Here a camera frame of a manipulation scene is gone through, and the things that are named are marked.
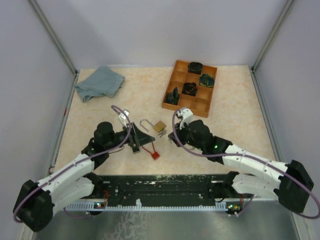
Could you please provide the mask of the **black cable lock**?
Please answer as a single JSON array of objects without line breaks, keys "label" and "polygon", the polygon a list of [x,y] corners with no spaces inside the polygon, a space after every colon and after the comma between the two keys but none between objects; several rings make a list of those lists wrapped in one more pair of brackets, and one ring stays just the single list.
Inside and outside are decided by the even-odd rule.
[{"label": "black cable lock", "polygon": [[133,152],[134,154],[137,154],[137,153],[140,152],[140,149],[139,149],[138,147],[134,147],[134,148],[132,148],[132,152]]}]

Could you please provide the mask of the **red cable lock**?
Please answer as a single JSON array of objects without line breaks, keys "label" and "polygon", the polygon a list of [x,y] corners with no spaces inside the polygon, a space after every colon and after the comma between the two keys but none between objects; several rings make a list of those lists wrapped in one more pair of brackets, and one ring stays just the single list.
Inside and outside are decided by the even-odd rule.
[{"label": "red cable lock", "polygon": [[152,145],[153,152],[151,152],[150,150],[148,150],[144,146],[142,146],[141,148],[143,150],[145,150],[147,153],[149,153],[150,156],[153,158],[153,160],[156,161],[156,160],[158,160],[160,158],[160,154],[156,151],[156,148],[155,148],[155,145],[154,145],[153,142],[151,143],[151,145]]}]

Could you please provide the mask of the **brass padlock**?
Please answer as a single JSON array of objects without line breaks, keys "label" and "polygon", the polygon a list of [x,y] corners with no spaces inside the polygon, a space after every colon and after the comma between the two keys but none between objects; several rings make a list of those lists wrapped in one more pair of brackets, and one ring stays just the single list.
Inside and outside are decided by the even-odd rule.
[{"label": "brass padlock", "polygon": [[162,121],[158,121],[156,124],[153,124],[148,119],[143,118],[140,120],[139,124],[147,132],[149,132],[149,130],[144,126],[144,123],[148,123],[157,133],[163,132],[165,130],[165,128],[167,127],[167,125],[165,123],[163,123]]}]

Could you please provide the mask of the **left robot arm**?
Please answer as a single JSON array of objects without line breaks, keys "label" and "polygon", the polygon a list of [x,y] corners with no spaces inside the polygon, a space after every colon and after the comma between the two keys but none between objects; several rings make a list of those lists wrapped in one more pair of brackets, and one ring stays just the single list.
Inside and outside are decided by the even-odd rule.
[{"label": "left robot arm", "polygon": [[41,180],[28,180],[22,185],[13,208],[14,221],[39,232],[73,202],[88,196],[101,197],[104,186],[93,171],[108,159],[110,152],[128,145],[138,153],[140,147],[154,141],[134,123],[119,132],[114,132],[110,122],[99,123],[88,145],[74,160]]}]

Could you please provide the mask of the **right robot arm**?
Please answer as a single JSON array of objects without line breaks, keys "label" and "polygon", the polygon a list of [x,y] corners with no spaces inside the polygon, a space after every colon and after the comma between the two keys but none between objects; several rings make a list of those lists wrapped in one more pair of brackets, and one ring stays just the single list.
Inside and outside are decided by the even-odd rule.
[{"label": "right robot arm", "polygon": [[243,170],[244,173],[228,174],[223,185],[227,197],[260,195],[278,201],[298,215],[304,212],[314,183],[301,162],[285,163],[259,157],[213,135],[202,120],[194,120],[183,127],[176,123],[168,138],[177,147],[189,145],[200,150],[199,156],[211,162]]}]

